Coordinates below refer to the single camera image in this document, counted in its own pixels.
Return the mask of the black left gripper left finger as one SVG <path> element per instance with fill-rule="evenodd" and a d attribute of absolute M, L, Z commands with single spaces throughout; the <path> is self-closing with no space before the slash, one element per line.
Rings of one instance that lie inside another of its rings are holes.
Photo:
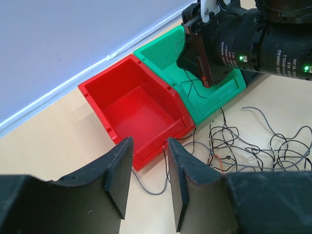
<path fill-rule="evenodd" d="M 0 177 L 3 234 L 117 234 L 125 219 L 134 142 L 124 138 L 109 152 L 64 175 Z"/>

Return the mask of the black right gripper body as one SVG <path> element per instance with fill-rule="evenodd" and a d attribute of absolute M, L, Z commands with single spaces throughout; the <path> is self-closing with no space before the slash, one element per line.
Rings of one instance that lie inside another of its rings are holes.
<path fill-rule="evenodd" d="M 257 9 L 245 9 L 240 1 L 217 1 L 221 11 L 210 13 L 208 23 L 200 17 L 200 3 L 182 12 L 185 42 L 201 41 L 205 49 L 202 85 L 211 88 L 223 81 L 233 69 L 262 73 L 260 50 L 265 21 Z"/>

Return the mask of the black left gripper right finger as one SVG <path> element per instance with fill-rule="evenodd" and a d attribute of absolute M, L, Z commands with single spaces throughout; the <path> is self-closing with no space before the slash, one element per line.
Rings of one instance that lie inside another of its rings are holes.
<path fill-rule="evenodd" d="M 309 234 L 311 172 L 221 174 L 168 140 L 175 229 L 180 234 Z"/>

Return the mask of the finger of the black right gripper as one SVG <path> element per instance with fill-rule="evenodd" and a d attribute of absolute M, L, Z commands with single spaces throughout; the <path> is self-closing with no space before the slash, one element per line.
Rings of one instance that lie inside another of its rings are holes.
<path fill-rule="evenodd" d="M 205 49 L 201 41 L 187 41 L 178 56 L 176 64 L 179 68 L 189 71 L 197 79 L 203 80 Z"/>

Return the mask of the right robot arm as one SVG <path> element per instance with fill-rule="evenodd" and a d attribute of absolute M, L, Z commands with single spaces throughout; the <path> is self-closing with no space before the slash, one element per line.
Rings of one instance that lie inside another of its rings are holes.
<path fill-rule="evenodd" d="M 199 0 L 182 12 L 185 44 L 177 66 L 210 88 L 233 69 L 245 84 L 261 74 L 312 79 L 312 3 Z"/>

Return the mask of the green plastic bin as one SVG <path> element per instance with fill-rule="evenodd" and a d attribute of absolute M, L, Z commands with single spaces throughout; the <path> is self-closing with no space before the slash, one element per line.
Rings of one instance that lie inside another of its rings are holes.
<path fill-rule="evenodd" d="M 199 125 L 245 90 L 246 84 L 241 72 L 233 69 L 220 84 L 204 87 L 193 74 L 176 64 L 184 44 L 184 29 L 177 26 L 136 49 L 134 55 L 178 92 L 193 121 Z"/>

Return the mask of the black plastic bin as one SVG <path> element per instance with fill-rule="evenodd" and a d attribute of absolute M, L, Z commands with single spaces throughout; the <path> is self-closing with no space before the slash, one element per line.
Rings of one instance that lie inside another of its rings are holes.
<path fill-rule="evenodd" d="M 258 73 L 254 71 L 246 71 L 246 70 L 240 70 L 240 71 L 245 81 L 246 89 L 248 89 L 248 87 L 250 87 L 260 77 L 264 76 L 263 73 Z"/>

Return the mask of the red plastic bin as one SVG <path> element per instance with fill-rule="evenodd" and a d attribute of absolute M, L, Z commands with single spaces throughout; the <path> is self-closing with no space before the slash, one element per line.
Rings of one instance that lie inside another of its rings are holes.
<path fill-rule="evenodd" d="M 195 123 L 177 91 L 133 54 L 78 85 L 115 144 L 134 140 L 133 167 L 140 171 L 183 138 Z"/>

